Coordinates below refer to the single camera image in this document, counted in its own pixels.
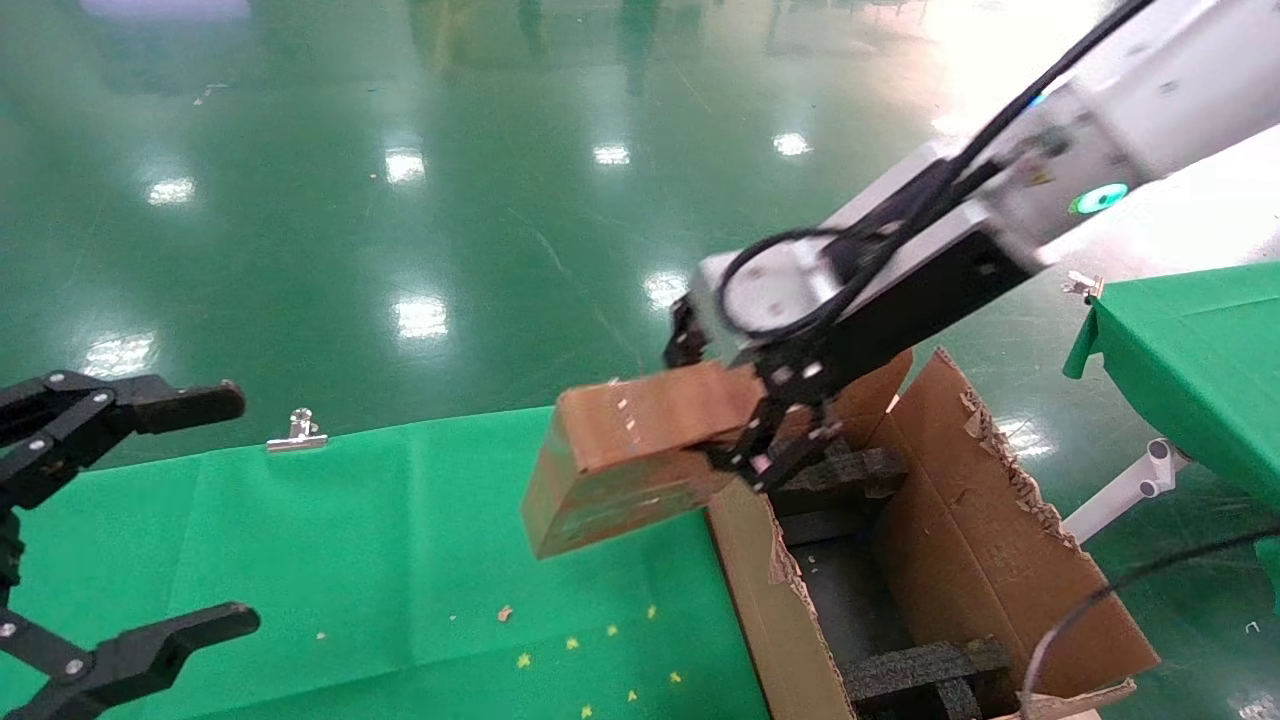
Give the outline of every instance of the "green epoxy floor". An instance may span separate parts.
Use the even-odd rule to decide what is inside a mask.
[[[663,306],[699,258],[813,224],[918,142],[974,129],[1098,5],[9,0],[0,378],[248,393],[244,419],[131,439],[120,464],[259,443],[300,405],[348,433],[657,370]],[[1277,245],[1274,224],[1215,229],[1062,269],[1139,277]],[[1061,377],[1084,307],[1060,281],[941,341],[1070,510],[1155,433],[1100,368]],[[1193,469],[1089,550],[1115,574],[1265,519]],[[1280,621],[1249,552],[1125,598],[1165,664],[1106,717],[1280,717]]]

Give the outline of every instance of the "metal clip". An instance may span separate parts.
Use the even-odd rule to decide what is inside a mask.
[[[1096,297],[1102,297],[1102,287],[1106,286],[1102,275],[1088,278],[1083,273],[1071,270],[1066,274],[1066,278],[1071,282],[1062,283],[1062,292],[1083,295],[1085,305],[1093,305]]]
[[[311,421],[311,411],[306,407],[298,407],[289,415],[289,437],[266,441],[266,451],[307,450],[308,447],[324,447],[328,442],[329,436],[320,434],[320,425]]]

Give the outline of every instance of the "cable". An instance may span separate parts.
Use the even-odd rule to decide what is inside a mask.
[[[1056,625],[1050,628],[1050,630],[1044,633],[1043,637],[1041,637],[1039,642],[1036,643],[1036,651],[1032,652],[1032,660],[1027,665],[1027,674],[1023,676],[1023,691],[1020,693],[1021,707],[1018,711],[1018,716],[1021,717],[1021,720],[1030,720],[1030,711],[1028,710],[1028,705],[1030,703],[1032,700],[1032,692],[1036,689],[1036,683],[1039,680],[1041,669],[1044,665],[1044,656],[1048,653],[1048,646],[1053,644],[1053,641],[1056,641],[1059,635],[1069,630],[1071,625],[1075,625],[1075,623],[1078,623],[1080,618],[1084,618],[1084,614],[1088,612],[1091,609],[1093,609],[1094,605],[1102,602],[1111,594],[1132,585],[1133,583],[1149,578],[1151,575],[1155,575],[1156,573],[1160,573],[1162,570],[1167,570],[1174,565],[1180,565],[1183,562],[1187,562],[1188,560],[1194,560],[1204,555],[1212,555],[1215,552],[1221,552],[1224,550],[1240,547],[1242,544],[1249,544],[1260,539],[1274,538],[1274,537],[1280,537],[1280,525],[1268,528],[1266,530],[1258,530],[1256,533],[1236,536],[1234,538],[1213,542],[1210,544],[1202,544],[1199,547],[1193,547],[1190,550],[1184,550],[1181,552],[1175,552],[1153,562],[1148,562],[1147,565],[1143,565],[1137,570],[1133,570],[1132,573],[1126,574],[1119,580],[1108,583],[1107,585],[1089,593],[1088,597],[1080,601],[1080,603],[1076,605],[1074,609],[1071,609],[1070,612],[1064,615],[1062,619],[1059,620]]]
[[[902,218],[902,223],[897,227],[895,232],[883,242],[877,242],[869,249],[868,261],[864,268],[860,269],[849,283],[845,284],[836,295],[829,300],[813,309],[805,316],[787,323],[786,325],[768,328],[768,329],[754,329],[744,328],[737,320],[728,313],[724,304],[726,287],[730,281],[745,265],[750,259],[755,258],[760,252],[764,252],[769,247],[785,242],[787,240],[803,240],[804,237],[833,237],[842,236],[851,231],[855,225],[844,229],[823,229],[817,234],[799,234],[804,233],[803,229],[786,231],[764,240],[756,241],[748,249],[742,250],[737,258],[730,263],[726,268],[724,275],[721,279],[719,287],[716,291],[717,309],[721,314],[723,322],[733,331],[742,333],[753,340],[773,341],[782,340],[785,337],[792,336],[800,331],[817,328],[829,328],[840,316],[844,314],[845,309],[858,299],[859,295],[870,284],[870,281],[882,270],[884,265],[888,264],[893,252],[897,251],[906,241],[914,237],[918,232],[932,224],[934,217],[941,217],[938,213],[927,213],[927,210],[933,208],[948,209],[957,200],[963,200],[963,196],[956,196],[955,183],[960,177],[969,169],[969,165],[983,152],[1000,136],[1009,126],[1014,122],[1018,115],[1023,113],[1030,105],[1036,97],[1042,92],[1048,90],[1048,86],[1053,83],[1061,74],[1071,69],[1076,63],[1080,61],[1084,55],[1098,46],[1103,40],[1106,40],[1111,33],[1120,28],[1124,23],[1129,22],[1134,15],[1151,5],[1155,0],[1129,0],[1124,5],[1116,8],[1110,15],[1102,19],[1097,26],[1093,27],[1084,37],[1076,41],[1056,63],[1050,65],[1036,82],[1027,86],[1011,102],[1005,105],[995,118],[983,127],[978,135],[969,141],[959,155],[948,161],[948,167],[943,173],[940,174],[925,192],[920,193],[918,200],[911,205],[910,210]]]

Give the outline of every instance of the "green tablecloth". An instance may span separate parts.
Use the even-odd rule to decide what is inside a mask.
[[[1108,283],[1066,375],[1093,352],[1152,427],[1280,510],[1280,263]],[[1257,555],[1280,589],[1280,543]]]
[[[87,646],[261,614],[116,720],[768,717],[700,514],[534,560],[518,510],[549,414],[82,475],[26,515],[13,606]],[[0,656],[0,715],[40,680]]]

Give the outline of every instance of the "robotic arm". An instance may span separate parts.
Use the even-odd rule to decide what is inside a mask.
[[[159,375],[101,380],[54,372],[0,388],[0,653],[49,678],[6,720],[90,720],[168,689],[192,652],[257,630],[248,606],[229,602],[120,633],[83,650],[10,610],[26,543],[15,509],[36,510],[118,442],[244,414],[230,382],[175,389]]]
[[[667,364],[750,363],[767,391],[735,445],[705,448],[713,466],[786,483],[838,436],[824,407],[845,386],[1051,265],[1134,188],[1280,123],[1277,35],[1274,0],[1130,0],[968,145],[925,143],[822,225],[704,259]],[[795,405],[810,429],[778,447]]]

